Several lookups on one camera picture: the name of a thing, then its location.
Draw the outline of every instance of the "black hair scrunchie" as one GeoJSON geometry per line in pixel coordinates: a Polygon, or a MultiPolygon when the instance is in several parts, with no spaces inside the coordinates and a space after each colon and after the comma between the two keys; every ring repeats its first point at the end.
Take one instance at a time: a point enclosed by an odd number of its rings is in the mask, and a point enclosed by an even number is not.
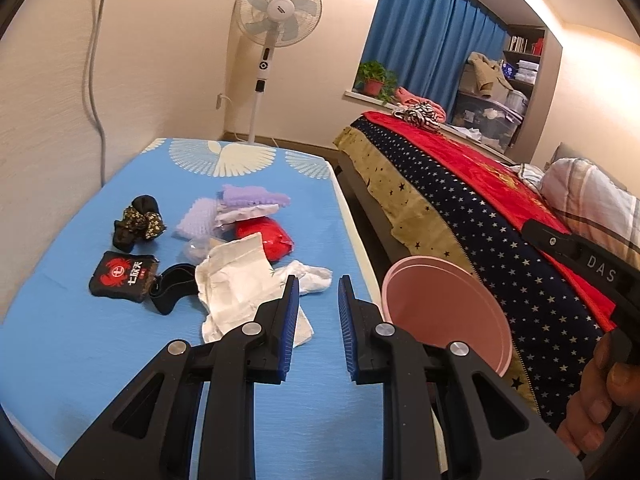
{"type": "Polygon", "coordinates": [[[113,246],[130,253],[138,241],[158,238],[166,229],[158,202],[150,195],[135,197],[122,213],[122,220],[114,223],[113,246]]]}

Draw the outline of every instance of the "finger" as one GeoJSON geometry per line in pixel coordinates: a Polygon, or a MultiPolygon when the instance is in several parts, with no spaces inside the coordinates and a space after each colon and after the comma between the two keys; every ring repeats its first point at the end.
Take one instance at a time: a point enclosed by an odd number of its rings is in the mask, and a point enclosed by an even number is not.
{"type": "Polygon", "coordinates": [[[571,433],[569,433],[569,430],[566,427],[566,420],[562,421],[556,435],[560,440],[562,440],[564,445],[567,446],[569,448],[569,451],[571,451],[575,456],[578,456],[580,454],[580,448],[574,442],[574,438],[571,436],[571,433]]]}
{"type": "Polygon", "coordinates": [[[611,413],[606,379],[606,372],[598,368],[596,358],[589,361],[582,371],[580,400],[584,411],[596,424],[602,424],[611,413]]]}
{"type": "Polygon", "coordinates": [[[587,415],[580,395],[581,392],[573,395],[566,406],[566,428],[578,447],[585,453],[590,453],[603,443],[604,430],[587,415]]]}
{"type": "Polygon", "coordinates": [[[606,333],[603,338],[598,341],[596,348],[593,350],[593,359],[596,366],[600,370],[604,370],[609,362],[609,355],[611,354],[611,336],[610,333],[606,333]]]}
{"type": "Polygon", "coordinates": [[[640,367],[614,364],[607,377],[607,391],[617,405],[640,409],[640,367]]]}

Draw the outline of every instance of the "fan blade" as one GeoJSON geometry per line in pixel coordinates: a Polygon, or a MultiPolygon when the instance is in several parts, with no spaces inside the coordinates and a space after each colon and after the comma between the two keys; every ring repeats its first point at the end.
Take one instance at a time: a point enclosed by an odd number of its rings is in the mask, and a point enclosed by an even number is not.
{"type": "Polygon", "coordinates": [[[295,40],[298,36],[298,20],[295,16],[291,16],[284,22],[282,31],[282,41],[295,40]]]}
{"type": "Polygon", "coordinates": [[[258,34],[269,30],[272,25],[273,22],[269,18],[265,18],[261,22],[245,23],[244,30],[246,30],[249,34],[257,36],[258,34]]]}
{"type": "Polygon", "coordinates": [[[318,4],[312,0],[291,0],[296,10],[302,10],[312,16],[318,15],[318,4]]]}
{"type": "Polygon", "coordinates": [[[267,0],[247,0],[252,7],[255,9],[261,10],[262,12],[267,12],[267,0]]]}

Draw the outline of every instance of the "blue curtain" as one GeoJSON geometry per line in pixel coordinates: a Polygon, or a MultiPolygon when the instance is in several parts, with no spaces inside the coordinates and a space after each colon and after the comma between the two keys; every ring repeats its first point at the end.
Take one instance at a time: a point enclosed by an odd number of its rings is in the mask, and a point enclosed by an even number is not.
{"type": "Polygon", "coordinates": [[[378,60],[450,115],[469,54],[501,59],[506,34],[475,0],[379,0],[362,61],[378,60]]]}

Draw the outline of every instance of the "metal screw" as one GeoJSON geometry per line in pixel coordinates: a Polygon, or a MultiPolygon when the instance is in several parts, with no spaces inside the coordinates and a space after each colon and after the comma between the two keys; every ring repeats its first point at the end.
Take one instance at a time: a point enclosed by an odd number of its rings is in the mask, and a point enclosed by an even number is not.
{"type": "Polygon", "coordinates": [[[380,323],[376,326],[376,333],[378,335],[390,336],[396,333],[396,329],[393,325],[389,325],[389,323],[380,323]]]}
{"type": "Polygon", "coordinates": [[[184,354],[184,351],[187,349],[187,343],[184,341],[171,341],[166,349],[171,355],[184,354]]]}
{"type": "Polygon", "coordinates": [[[244,335],[258,335],[262,331],[260,323],[251,321],[242,326],[242,333],[244,335]]]}
{"type": "Polygon", "coordinates": [[[462,341],[451,343],[451,345],[449,345],[449,350],[451,350],[453,355],[457,355],[459,357],[464,357],[469,353],[469,347],[462,341]]]}

